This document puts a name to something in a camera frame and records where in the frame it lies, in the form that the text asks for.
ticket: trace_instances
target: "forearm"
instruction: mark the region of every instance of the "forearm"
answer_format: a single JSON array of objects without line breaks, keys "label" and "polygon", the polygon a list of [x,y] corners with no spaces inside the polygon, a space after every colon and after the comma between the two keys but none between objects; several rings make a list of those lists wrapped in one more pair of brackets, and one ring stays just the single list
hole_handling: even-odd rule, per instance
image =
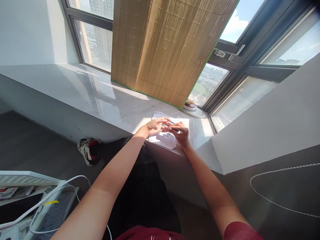
[{"label": "forearm", "polygon": [[117,198],[136,162],[146,137],[146,134],[138,131],[106,165],[90,189],[100,189]]},{"label": "forearm", "polygon": [[52,239],[102,239],[114,202],[146,137],[138,131],[114,156]]},{"label": "forearm", "polygon": [[191,146],[185,147],[184,151],[193,168],[203,197],[217,223],[221,236],[223,236],[227,225],[232,221],[241,221],[248,224],[228,191],[196,151]]}]

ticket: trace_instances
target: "window glass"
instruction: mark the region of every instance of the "window glass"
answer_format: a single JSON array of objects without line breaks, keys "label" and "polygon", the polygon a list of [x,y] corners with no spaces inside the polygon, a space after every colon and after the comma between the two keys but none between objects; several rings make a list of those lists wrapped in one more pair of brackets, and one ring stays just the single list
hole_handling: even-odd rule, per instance
[{"label": "window glass", "polygon": [[220,39],[236,43],[264,0],[240,0]]},{"label": "window glass", "polygon": [[111,72],[112,31],[75,20],[84,61]]},{"label": "window glass", "polygon": [[73,8],[113,19],[114,0],[69,0]]},{"label": "window glass", "polygon": [[195,104],[202,107],[228,74],[228,70],[207,63],[194,85],[189,98]]},{"label": "window glass", "polygon": [[314,12],[303,18],[260,64],[301,66],[319,52],[320,16]]},{"label": "window glass", "polygon": [[227,100],[212,114],[217,131],[226,127],[250,108],[278,83],[247,77]]}]

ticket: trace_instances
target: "bamboo blind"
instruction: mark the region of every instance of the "bamboo blind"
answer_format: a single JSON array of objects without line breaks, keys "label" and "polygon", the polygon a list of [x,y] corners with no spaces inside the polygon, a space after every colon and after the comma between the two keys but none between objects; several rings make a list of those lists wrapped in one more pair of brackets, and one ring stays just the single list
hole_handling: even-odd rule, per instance
[{"label": "bamboo blind", "polygon": [[117,0],[111,79],[182,108],[237,0]]}]

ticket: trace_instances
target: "red shirt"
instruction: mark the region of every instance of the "red shirt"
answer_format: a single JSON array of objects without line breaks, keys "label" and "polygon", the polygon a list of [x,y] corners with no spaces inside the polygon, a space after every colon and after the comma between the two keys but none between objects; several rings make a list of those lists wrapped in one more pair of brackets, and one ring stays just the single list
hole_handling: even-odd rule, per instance
[{"label": "red shirt", "polygon": [[[174,232],[163,231],[159,228],[146,228],[135,226],[116,240],[185,240],[185,238]],[[249,225],[242,222],[232,222],[224,231],[224,240],[263,240],[262,237]]]}]

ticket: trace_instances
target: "windowsill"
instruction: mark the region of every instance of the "windowsill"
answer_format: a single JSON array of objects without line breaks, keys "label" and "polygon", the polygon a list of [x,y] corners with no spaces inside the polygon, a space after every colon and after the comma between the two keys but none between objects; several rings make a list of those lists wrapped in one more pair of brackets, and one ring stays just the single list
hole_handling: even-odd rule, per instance
[{"label": "windowsill", "polygon": [[[111,82],[110,75],[81,64],[0,66],[0,73],[132,134],[149,122],[156,111],[183,119],[197,153],[210,169],[222,173],[207,117],[187,115],[167,103]],[[167,151],[185,157],[179,144]]]}]

